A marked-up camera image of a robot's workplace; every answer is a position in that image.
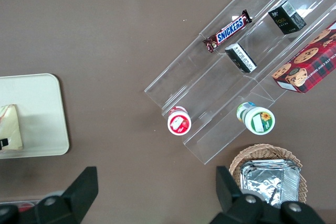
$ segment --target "sunflower logo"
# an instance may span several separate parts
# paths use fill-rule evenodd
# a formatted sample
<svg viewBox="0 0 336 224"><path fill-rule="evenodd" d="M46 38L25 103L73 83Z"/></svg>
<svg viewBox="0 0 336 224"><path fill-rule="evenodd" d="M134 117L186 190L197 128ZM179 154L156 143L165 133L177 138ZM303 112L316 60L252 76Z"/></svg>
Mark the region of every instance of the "sunflower logo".
<svg viewBox="0 0 336 224"><path fill-rule="evenodd" d="M268 114L268 113L266 113L266 112L263 112L263 113L261 114L261 119L264 120L265 122L267 122L268 120L271 119L271 115Z"/></svg>

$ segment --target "cookie image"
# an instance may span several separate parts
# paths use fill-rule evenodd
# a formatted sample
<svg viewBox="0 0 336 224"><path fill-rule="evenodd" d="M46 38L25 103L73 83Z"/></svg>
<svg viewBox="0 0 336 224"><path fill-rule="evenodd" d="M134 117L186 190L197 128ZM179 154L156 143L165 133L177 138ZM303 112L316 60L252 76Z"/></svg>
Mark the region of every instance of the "cookie image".
<svg viewBox="0 0 336 224"><path fill-rule="evenodd" d="M326 42L323 43L323 47L326 47L329 43L332 43L332 42L333 42L332 39L327 40Z"/></svg>
<svg viewBox="0 0 336 224"><path fill-rule="evenodd" d="M313 57L318 51L319 49L317 47L310 48L299 54L299 56L295 58L294 63L297 64L305 62L306 60L309 60L311 57Z"/></svg>
<svg viewBox="0 0 336 224"><path fill-rule="evenodd" d="M336 39L336 34L331 35L329 39Z"/></svg>
<svg viewBox="0 0 336 224"><path fill-rule="evenodd" d="M287 76L286 81L293 86L300 87L307 78L307 70L305 68L294 68Z"/></svg>
<svg viewBox="0 0 336 224"><path fill-rule="evenodd" d="M274 79L278 79L280 76L282 76L284 73L286 73L288 71L290 66L292 66L292 64L290 64L290 63L287 63L287 64L283 65L274 74L272 74L272 77Z"/></svg>
<svg viewBox="0 0 336 224"><path fill-rule="evenodd" d="M311 42L309 42L309 44L313 44L317 41L320 41L325 36L327 36L330 33L330 31L331 31L330 29L323 30L315 39L313 39Z"/></svg>

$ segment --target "red cookie box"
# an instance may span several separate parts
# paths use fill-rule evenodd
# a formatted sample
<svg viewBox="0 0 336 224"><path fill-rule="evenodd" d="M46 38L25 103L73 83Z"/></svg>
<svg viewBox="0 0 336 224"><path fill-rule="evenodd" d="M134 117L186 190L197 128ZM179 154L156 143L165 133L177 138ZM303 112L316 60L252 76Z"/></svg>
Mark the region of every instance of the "red cookie box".
<svg viewBox="0 0 336 224"><path fill-rule="evenodd" d="M272 74L283 89L306 93L336 66L336 22Z"/></svg>

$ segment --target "white label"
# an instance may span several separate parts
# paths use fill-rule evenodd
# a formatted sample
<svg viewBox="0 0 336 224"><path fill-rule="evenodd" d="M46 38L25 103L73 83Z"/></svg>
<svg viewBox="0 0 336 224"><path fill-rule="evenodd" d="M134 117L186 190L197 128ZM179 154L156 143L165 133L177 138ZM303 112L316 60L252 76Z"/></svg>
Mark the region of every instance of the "white label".
<svg viewBox="0 0 336 224"><path fill-rule="evenodd" d="M182 122L183 122L183 118L178 116L177 118L174 119L174 121L170 124L170 126L173 128L173 130L176 131L180 127Z"/></svg>
<svg viewBox="0 0 336 224"><path fill-rule="evenodd" d="M264 132L263 123L261 121L261 117L259 114L257 114L255 117L253 117L253 123L254 128L256 129L256 132Z"/></svg>
<svg viewBox="0 0 336 224"><path fill-rule="evenodd" d="M296 10L294 9L294 7L288 1L285 2L282 7L285 10L285 12L288 14L289 17L293 16L296 13Z"/></svg>
<svg viewBox="0 0 336 224"><path fill-rule="evenodd" d="M241 122L243 122L243 118L241 116L243 115L243 112L249 108L255 107L256 105L252 102L244 102L243 104L239 105L237 108L237 118Z"/></svg>
<svg viewBox="0 0 336 224"><path fill-rule="evenodd" d="M280 82L280 81L277 81L277 83L279 84L280 87L282 87L283 89L288 89L288 90L292 90L292 91L296 91L298 92L294 86L292 84L289 84L289 83L284 83L284 82Z"/></svg>
<svg viewBox="0 0 336 224"><path fill-rule="evenodd" d="M243 63L245 63L245 65L251 72L257 68L257 66L254 65L254 63L251 61L249 56L246 55L246 53L242 49L240 49L238 45L233 50L237 54L237 56L243 61Z"/></svg>

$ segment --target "snickers logo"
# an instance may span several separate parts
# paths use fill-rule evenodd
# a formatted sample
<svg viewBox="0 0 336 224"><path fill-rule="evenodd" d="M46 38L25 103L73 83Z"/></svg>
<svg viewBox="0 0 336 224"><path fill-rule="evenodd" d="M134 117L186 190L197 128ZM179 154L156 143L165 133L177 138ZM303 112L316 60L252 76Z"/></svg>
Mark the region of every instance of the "snickers logo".
<svg viewBox="0 0 336 224"><path fill-rule="evenodd" d="M233 21L227 27L225 27L222 31L216 34L216 39L218 43L221 43L225 39L227 39L230 35L234 34L244 25L243 18L239 17L237 20Z"/></svg>

